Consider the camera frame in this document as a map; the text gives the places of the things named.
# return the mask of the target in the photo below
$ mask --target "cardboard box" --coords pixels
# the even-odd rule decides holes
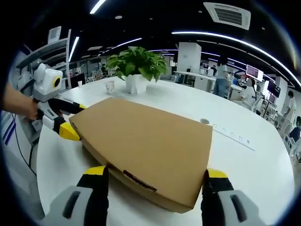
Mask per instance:
[[[85,148],[122,183],[170,211],[193,209],[207,168],[211,126],[117,98],[70,122]]]

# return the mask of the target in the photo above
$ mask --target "table surface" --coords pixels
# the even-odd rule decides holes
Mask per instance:
[[[108,81],[115,81],[112,95],[106,94]],[[108,97],[120,97],[196,121],[205,118],[211,125],[239,133],[254,142],[255,151],[214,131],[208,167],[225,172],[233,187],[257,204],[266,224],[274,224],[293,198],[293,170],[280,135],[263,118],[231,101],[167,81],[151,82],[145,93],[131,95],[126,93],[124,81],[116,77],[94,81],[62,95],[87,107]],[[56,196],[68,186],[76,185],[85,170],[96,165],[99,164],[82,149],[81,142],[62,139],[43,126],[37,153],[37,180],[45,214]],[[193,210],[172,213],[112,179],[107,225],[200,226],[201,201],[199,195]]]
[[[208,80],[211,80],[211,81],[216,81],[216,77],[209,77],[209,76],[207,76],[205,74],[197,74],[197,73],[192,73],[192,72],[179,72],[179,71],[175,71],[175,73],[187,74],[187,75],[191,75],[191,76],[201,77],[203,79],[208,79]],[[244,90],[240,86],[237,86],[237,85],[234,85],[234,84],[231,84],[231,88],[232,89],[236,89],[238,91],[243,91]]]

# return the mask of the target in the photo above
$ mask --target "white pillar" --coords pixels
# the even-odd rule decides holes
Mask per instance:
[[[180,42],[177,71],[185,72],[191,68],[192,73],[199,73],[202,48],[193,42]]]
[[[276,85],[280,87],[280,94],[279,97],[276,99],[275,104],[277,105],[277,111],[282,112],[287,93],[287,81],[285,81],[282,77],[278,76],[276,77]]]

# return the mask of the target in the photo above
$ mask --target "air conditioning vent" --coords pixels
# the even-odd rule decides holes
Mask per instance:
[[[243,8],[226,4],[204,2],[214,22],[240,27],[246,30],[250,28],[251,12]]]

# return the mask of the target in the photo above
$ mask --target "white cup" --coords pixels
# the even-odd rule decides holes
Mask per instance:
[[[114,81],[109,81],[105,84],[105,87],[107,88],[107,93],[111,94],[115,90]]]

